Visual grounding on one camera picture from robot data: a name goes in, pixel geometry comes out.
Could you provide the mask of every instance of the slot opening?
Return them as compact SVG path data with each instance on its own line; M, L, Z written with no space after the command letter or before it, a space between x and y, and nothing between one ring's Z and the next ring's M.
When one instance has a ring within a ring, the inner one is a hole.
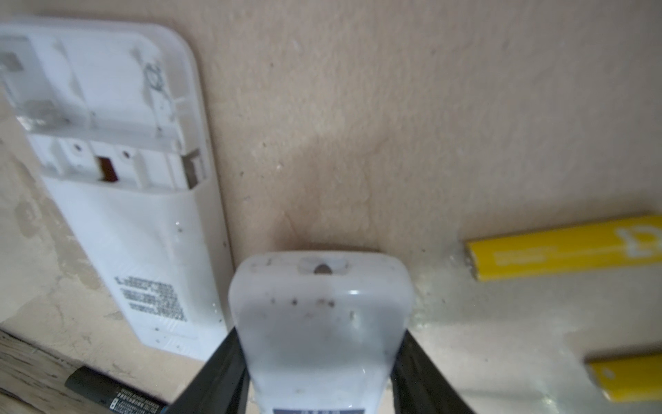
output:
M103 177L99 181L105 181L107 183L114 183L119 181L117 173L115 172L115 167L113 167L113 161L108 157L97 157L99 163L99 168L101 168L101 173Z

